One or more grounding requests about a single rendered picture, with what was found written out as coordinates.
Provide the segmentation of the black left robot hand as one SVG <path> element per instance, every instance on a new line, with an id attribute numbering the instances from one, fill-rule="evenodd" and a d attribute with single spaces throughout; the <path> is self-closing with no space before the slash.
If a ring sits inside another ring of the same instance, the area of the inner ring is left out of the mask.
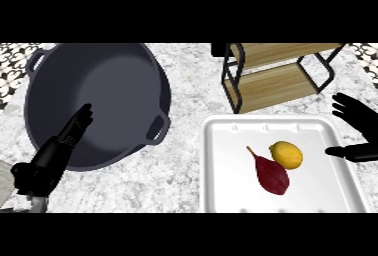
<path id="1" fill-rule="evenodd" d="M 67 169 L 71 154 L 93 122 L 92 105 L 84 104 L 73 115 L 61 133 L 43 144 L 30 162 L 12 166 L 15 188 L 19 195 L 47 197 Z"/>

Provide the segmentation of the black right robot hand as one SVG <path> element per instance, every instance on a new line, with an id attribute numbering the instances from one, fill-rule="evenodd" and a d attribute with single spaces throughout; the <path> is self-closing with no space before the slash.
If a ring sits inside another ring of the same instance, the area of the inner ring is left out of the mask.
<path id="1" fill-rule="evenodd" d="M 366 143 L 328 147 L 325 153 L 355 163 L 378 161 L 378 113 L 341 92 L 332 96 L 332 99 L 335 100 L 332 114 L 360 132 Z"/>

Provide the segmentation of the yellow lemon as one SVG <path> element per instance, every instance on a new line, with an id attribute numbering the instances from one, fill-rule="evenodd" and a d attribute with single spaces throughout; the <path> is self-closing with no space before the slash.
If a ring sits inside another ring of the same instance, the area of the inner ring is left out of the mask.
<path id="1" fill-rule="evenodd" d="M 300 148 L 287 141 L 278 141 L 269 146 L 273 160 L 285 169 L 297 169 L 303 163 L 303 153 Z"/>

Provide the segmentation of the white tray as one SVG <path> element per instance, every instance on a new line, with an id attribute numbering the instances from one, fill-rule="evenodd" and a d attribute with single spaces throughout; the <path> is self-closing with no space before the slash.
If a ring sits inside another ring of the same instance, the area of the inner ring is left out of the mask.
<path id="1" fill-rule="evenodd" d="M 341 144 L 319 115 L 214 115 L 201 128 L 201 211 L 366 213 Z"/>

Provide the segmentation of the large dark grey pan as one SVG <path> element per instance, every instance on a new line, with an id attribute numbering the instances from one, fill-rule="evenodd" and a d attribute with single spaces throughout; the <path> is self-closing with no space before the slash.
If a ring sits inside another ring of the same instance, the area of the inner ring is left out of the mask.
<path id="1" fill-rule="evenodd" d="M 67 169 L 101 169 L 158 145 L 170 129 L 167 75 L 142 43 L 61 43 L 27 62 L 24 118 L 40 147 L 77 110 L 92 105 L 93 122 Z"/>

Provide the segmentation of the dark red sweet potato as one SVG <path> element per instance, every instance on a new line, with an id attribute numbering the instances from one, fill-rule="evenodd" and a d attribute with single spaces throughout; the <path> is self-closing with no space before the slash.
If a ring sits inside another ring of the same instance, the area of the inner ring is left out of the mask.
<path id="1" fill-rule="evenodd" d="M 247 147 L 254 160 L 256 160 L 256 172 L 257 179 L 262 187 L 267 192 L 275 195 L 284 195 L 290 187 L 290 177 L 282 165 L 259 156 L 251 147 Z"/>

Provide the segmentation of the wooden tiered shelf black frame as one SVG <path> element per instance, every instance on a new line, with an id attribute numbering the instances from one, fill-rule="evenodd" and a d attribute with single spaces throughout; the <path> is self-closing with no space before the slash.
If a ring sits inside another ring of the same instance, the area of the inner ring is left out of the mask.
<path id="1" fill-rule="evenodd" d="M 319 94 L 335 78 L 331 62 L 344 43 L 213 43 L 223 57 L 222 86 L 235 114 Z M 321 85 L 303 67 L 313 55 L 328 71 Z"/>

